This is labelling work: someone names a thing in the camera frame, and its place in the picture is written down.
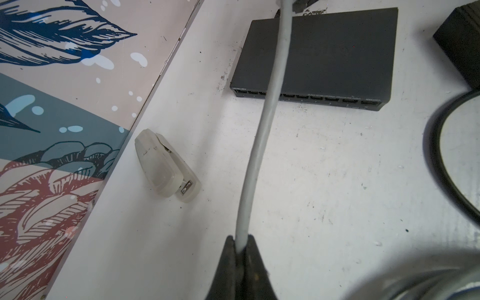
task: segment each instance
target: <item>white surface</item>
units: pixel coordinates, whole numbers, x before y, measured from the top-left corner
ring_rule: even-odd
[[[399,7],[392,99],[379,112],[278,104],[250,232],[279,299],[373,299],[365,295],[379,276],[478,248],[422,152],[430,115],[468,89],[431,38],[468,2],[323,0],[311,9]],[[228,83],[251,20],[276,10],[274,1],[205,1],[48,299],[205,297],[234,233],[263,105],[235,98]],[[150,190],[134,149],[145,128],[198,175],[203,190],[191,203]]]

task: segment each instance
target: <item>power cord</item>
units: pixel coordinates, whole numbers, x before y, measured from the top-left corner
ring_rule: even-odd
[[[437,180],[438,185],[443,189],[452,202],[477,226],[480,228],[480,211],[462,194],[448,175],[440,151],[440,136],[442,128],[448,116],[465,102],[480,96],[480,89],[468,92],[456,100],[447,103],[436,113],[436,118],[431,124],[431,131],[428,135],[426,148],[426,159],[430,160],[430,169]]]
[[[442,128],[448,116],[465,102],[480,96],[480,90],[468,92],[443,105],[427,125],[425,159],[430,170],[452,202],[480,227],[480,211],[456,187],[445,168],[440,150]],[[379,300],[474,300],[480,299],[480,265],[466,269],[424,272],[403,278],[389,286]]]

